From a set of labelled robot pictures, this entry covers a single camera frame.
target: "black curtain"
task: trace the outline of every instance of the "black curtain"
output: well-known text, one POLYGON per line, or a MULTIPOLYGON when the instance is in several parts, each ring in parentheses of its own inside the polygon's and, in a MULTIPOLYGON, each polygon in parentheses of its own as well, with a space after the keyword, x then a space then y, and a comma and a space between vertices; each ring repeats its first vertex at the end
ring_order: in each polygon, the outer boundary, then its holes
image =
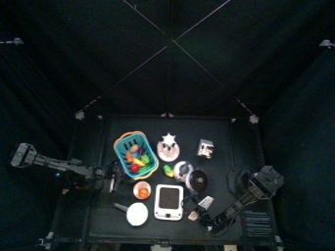
POLYGON ((267 162, 286 176, 275 197, 294 250, 335 248, 335 50, 321 56, 262 117, 267 162))
MULTIPOLYGON (((7 32, 2 39, 14 36, 7 32)), ((0 95, 0 247, 26 246, 47 235, 59 186, 55 172, 38 167, 17 170, 9 161, 21 142, 66 159, 75 115, 23 47, 14 44, 0 45, 0 95)))

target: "white round object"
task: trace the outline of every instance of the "white round object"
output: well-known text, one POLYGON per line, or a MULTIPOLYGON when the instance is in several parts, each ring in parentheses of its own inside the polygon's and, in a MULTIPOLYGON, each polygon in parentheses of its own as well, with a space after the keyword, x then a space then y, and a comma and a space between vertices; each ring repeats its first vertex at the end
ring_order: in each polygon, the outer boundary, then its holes
POLYGON ((141 226, 149 219, 149 208, 142 202, 134 203, 127 210, 127 221, 133 226, 141 226))
POLYGON ((179 181, 179 182, 186 182, 186 178, 187 178, 187 175, 190 173, 193 173, 194 171, 194 167, 193 165, 189 163, 189 172, 185 174, 185 175, 181 175, 181 167, 186 164, 186 161, 181 161, 175 164, 174 168, 173 168, 173 175, 175 177, 175 179, 179 181))
POLYGON ((179 156, 181 150, 177 143, 174 146, 166 146, 165 143, 161 141, 158 144, 158 155, 166 162, 173 162, 179 156))

